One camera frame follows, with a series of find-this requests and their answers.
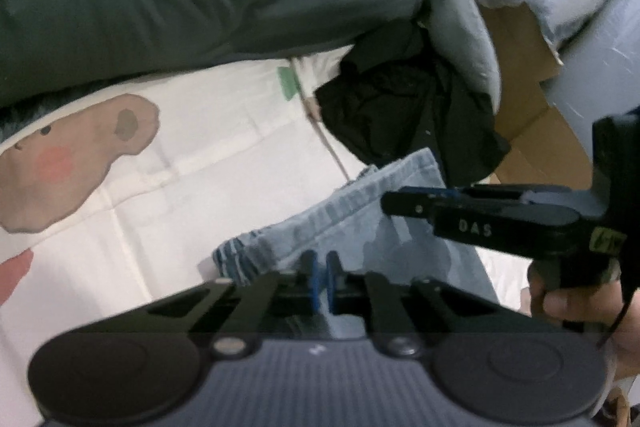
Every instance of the green patch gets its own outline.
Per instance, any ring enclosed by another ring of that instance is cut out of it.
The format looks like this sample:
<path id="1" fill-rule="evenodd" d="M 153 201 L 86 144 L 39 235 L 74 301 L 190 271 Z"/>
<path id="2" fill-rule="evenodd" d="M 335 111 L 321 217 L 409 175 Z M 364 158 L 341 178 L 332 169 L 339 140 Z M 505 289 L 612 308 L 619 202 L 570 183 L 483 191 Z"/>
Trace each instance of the green patch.
<path id="1" fill-rule="evenodd" d="M 278 68 L 278 76 L 280 77 L 280 87 L 285 100 L 289 102 L 294 96 L 300 92 L 300 81 L 296 72 L 291 68 Z"/>

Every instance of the ribbed gray surface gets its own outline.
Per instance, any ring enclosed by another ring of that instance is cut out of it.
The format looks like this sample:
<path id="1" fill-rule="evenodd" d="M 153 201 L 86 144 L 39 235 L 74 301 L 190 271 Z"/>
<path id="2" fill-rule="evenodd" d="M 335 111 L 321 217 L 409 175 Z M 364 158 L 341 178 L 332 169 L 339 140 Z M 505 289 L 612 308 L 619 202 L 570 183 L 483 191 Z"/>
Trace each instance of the ribbed gray surface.
<path id="1" fill-rule="evenodd" d="M 150 427 L 497 427 L 450 402 L 417 362 L 368 340 L 268 341 L 218 364 L 200 392 Z M 593 427 L 577 419 L 558 427 Z M 45 423 L 43 427 L 61 427 Z"/>

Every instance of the cardboard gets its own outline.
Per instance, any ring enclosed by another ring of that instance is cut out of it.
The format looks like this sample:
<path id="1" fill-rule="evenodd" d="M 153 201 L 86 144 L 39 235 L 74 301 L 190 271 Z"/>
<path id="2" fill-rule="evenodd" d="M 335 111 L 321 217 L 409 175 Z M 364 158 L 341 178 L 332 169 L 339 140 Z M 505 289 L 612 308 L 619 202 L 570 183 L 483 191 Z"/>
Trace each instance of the cardboard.
<path id="1" fill-rule="evenodd" d="M 548 105 L 540 87 L 540 82 L 559 73 L 561 65 L 543 39 L 535 15 L 525 4 L 481 7 L 481 13 L 502 77 L 495 128 L 512 147 L 496 169 L 498 179 L 501 183 L 590 187 L 589 157 L 560 112 Z"/>

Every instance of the yellow label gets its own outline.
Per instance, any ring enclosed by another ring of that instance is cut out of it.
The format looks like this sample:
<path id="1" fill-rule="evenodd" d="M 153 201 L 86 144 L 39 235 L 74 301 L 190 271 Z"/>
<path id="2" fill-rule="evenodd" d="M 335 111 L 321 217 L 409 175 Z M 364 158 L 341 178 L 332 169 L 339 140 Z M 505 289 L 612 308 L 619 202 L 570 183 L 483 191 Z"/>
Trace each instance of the yellow label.
<path id="1" fill-rule="evenodd" d="M 618 255 L 625 241 L 625 233 L 618 232 L 618 230 L 605 229 L 604 227 L 596 227 L 591 233 L 589 250 L 596 253 Z"/>

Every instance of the white logo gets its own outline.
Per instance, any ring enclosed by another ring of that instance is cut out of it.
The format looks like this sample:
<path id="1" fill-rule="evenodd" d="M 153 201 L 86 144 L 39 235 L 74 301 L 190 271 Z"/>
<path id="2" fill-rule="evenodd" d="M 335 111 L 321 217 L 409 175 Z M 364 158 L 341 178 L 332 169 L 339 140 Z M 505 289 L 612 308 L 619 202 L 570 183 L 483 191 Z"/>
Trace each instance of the white logo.
<path id="1" fill-rule="evenodd" d="M 314 347 L 309 349 L 309 353 L 311 353 L 312 355 L 314 355 L 316 357 L 319 357 L 325 351 L 326 351 L 326 347 L 322 346 L 321 344 L 316 344 Z"/>
<path id="2" fill-rule="evenodd" d="M 478 223 L 472 223 L 471 227 L 469 227 L 469 223 L 466 221 L 466 219 L 460 219 L 460 222 L 458 223 L 458 229 L 460 230 L 460 232 L 469 232 L 475 235 L 480 235 L 480 228 L 481 225 L 478 225 Z M 484 237 L 491 237 L 491 225 L 487 224 L 482 226 L 482 235 L 484 235 Z"/>

